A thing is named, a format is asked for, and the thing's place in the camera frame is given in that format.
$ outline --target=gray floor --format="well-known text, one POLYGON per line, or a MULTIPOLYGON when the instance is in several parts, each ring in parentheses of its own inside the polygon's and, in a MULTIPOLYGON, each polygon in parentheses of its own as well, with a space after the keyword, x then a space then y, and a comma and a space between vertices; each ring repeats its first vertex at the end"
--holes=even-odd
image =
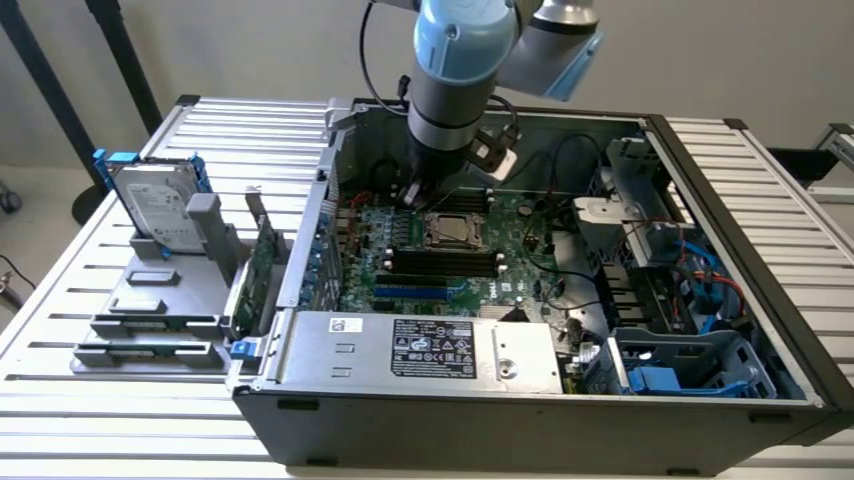
MULTIPOLYGON (((80 230, 71 204, 91 185, 90 177, 82 169, 0 166, 0 178, 24 199, 20 211, 0 212, 0 253, 38 284, 80 230)), ((0 261, 0 273, 7 271, 0 261)), ((30 296, 31 288, 19 278, 12 279, 12 287, 22 297, 30 296)), ((0 308, 0 331, 12 316, 0 308)))

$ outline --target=white sticker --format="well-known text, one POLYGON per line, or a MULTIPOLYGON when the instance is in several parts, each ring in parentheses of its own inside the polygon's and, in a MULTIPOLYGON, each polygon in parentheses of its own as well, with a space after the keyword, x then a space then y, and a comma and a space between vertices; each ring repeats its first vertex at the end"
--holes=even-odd
POLYGON ((202 237, 178 190, 167 185, 132 183, 127 191, 158 243, 175 252, 202 252, 202 237))
POLYGON ((333 333, 362 333, 361 318, 333 318, 330 319, 330 332, 333 333))

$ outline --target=warning label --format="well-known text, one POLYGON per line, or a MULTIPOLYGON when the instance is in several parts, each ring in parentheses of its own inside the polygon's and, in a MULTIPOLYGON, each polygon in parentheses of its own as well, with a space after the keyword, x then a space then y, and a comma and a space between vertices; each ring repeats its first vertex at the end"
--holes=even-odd
POLYGON ((478 378, 471 322, 395 319, 391 346, 399 377, 478 378))

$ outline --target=blue plastic clip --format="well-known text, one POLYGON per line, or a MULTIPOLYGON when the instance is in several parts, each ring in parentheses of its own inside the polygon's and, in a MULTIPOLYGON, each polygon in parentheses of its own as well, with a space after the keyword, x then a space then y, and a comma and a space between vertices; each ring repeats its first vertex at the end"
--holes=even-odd
POLYGON ((629 385, 638 395, 734 398, 748 390, 745 380, 721 388, 682 388, 673 368, 638 367, 629 371, 629 385))
POLYGON ((110 170, 107 169, 104 157, 107 157, 107 150, 99 148, 92 154, 92 163, 95 164, 95 170, 104 180, 104 185, 107 185, 107 188, 110 188, 111 190, 115 190, 116 184, 112 181, 112 176, 110 175, 110 170))
POLYGON ((214 189, 211 188, 211 180, 208 179, 208 172, 204 169, 204 160, 198 153, 192 154, 190 157, 190 164, 192 168, 196 170, 196 183, 199 185, 199 191, 202 193, 212 193, 214 189))
POLYGON ((128 165, 136 162, 138 160, 139 160, 139 153, 136 152, 114 152, 114 154, 110 155, 110 158, 107 159, 110 163, 124 163, 128 165))
POLYGON ((231 351, 228 352, 228 355, 232 360, 250 360, 255 357, 256 349, 258 344, 255 342, 240 340, 231 344, 231 351))

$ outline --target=white wall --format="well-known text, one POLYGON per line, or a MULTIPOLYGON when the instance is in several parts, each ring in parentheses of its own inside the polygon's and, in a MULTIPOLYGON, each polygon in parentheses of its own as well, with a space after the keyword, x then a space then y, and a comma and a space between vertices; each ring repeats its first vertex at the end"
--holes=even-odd
MULTIPOLYGON (((142 122, 83 0, 22 3, 96 145, 139 148, 142 122)), ((163 112, 182 93, 367 96, 357 61, 365 0, 122 5, 163 112)), ((778 146, 806 146, 826 123, 854 121, 853 1, 597 0, 597 9, 606 44, 571 107, 741 117, 778 146)), ((389 96, 413 62, 413 23, 413 13, 375 9, 369 63, 389 96)), ((0 163, 75 166, 3 34, 0 58, 0 163)))

